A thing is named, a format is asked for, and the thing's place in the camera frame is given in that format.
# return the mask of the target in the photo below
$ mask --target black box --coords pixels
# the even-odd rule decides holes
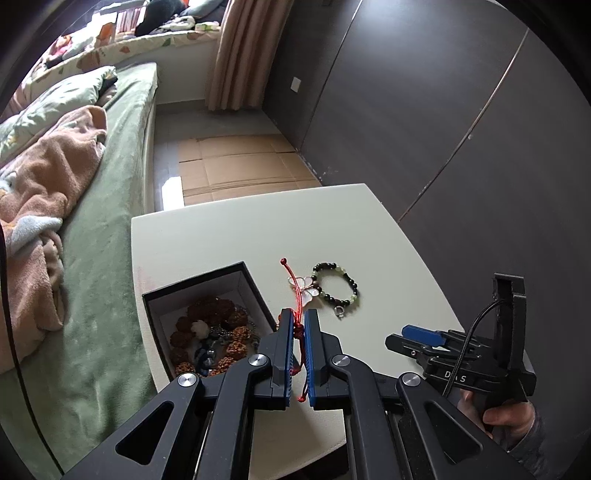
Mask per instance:
[[[275,331],[277,324],[273,315],[263,301],[244,262],[145,293],[142,297],[150,328],[170,380],[176,375],[174,365],[170,361],[169,338],[176,330],[178,319],[186,315],[189,305],[205,295],[232,300],[246,310],[249,324],[254,328],[256,336],[262,337]],[[193,339],[187,347],[190,359],[193,359],[197,346],[198,340]],[[220,345],[214,348],[216,356],[220,355],[219,349]],[[252,353],[255,353],[255,349],[249,345],[248,354]]]

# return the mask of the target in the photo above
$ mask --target cardboard sheet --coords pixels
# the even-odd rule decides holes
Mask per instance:
[[[280,134],[185,140],[178,161],[185,205],[320,187]]]

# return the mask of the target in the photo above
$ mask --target human hand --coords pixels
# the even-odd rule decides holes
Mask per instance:
[[[487,425],[506,427],[509,438],[519,442],[535,420],[535,408],[530,402],[519,402],[489,408],[484,412],[482,421]]]
[[[485,423],[492,426],[506,427],[510,440],[519,442],[534,424],[535,408],[530,402],[505,404],[489,408],[480,418],[473,404],[473,398],[474,392],[462,390],[457,408],[483,431],[485,431]],[[486,432],[486,434],[492,438],[492,434],[489,432]]]

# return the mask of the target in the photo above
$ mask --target beaded bracelet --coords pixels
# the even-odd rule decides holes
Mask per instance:
[[[347,300],[339,300],[334,298],[333,296],[331,296],[330,294],[324,292],[322,292],[322,288],[320,287],[320,282],[318,281],[318,274],[320,273],[321,270],[335,270],[337,273],[340,273],[341,275],[343,275],[343,278],[345,279],[345,281],[349,284],[349,287],[351,287],[351,290],[353,290],[353,295],[351,295],[351,297]],[[357,290],[357,284],[355,283],[355,281],[347,274],[346,270],[343,267],[340,267],[339,265],[337,265],[336,263],[327,263],[327,262],[323,262],[323,263],[319,263],[317,264],[314,268],[312,268],[313,272],[311,275],[311,278],[313,280],[312,286],[318,290],[318,292],[320,292],[320,296],[322,298],[324,298],[328,303],[330,303],[331,305],[335,306],[335,315],[338,318],[342,318],[345,315],[345,308],[347,308],[349,305],[351,305],[352,303],[354,303],[357,300],[357,296],[359,295],[359,292]]]

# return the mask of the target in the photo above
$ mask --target metal screw cap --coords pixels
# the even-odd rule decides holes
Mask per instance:
[[[421,377],[417,374],[404,374],[402,376],[402,383],[409,387],[416,387],[421,382]]]
[[[191,385],[194,385],[196,381],[197,381],[197,375],[195,375],[195,374],[182,374],[178,378],[178,384],[181,387],[190,387]]]
[[[255,353],[249,357],[248,363],[250,363],[253,367],[260,367],[261,365],[265,365],[267,363],[267,357],[262,353]]]
[[[337,366],[337,367],[346,367],[347,365],[349,365],[351,363],[351,358],[348,357],[347,355],[335,355],[333,357],[333,363]]]

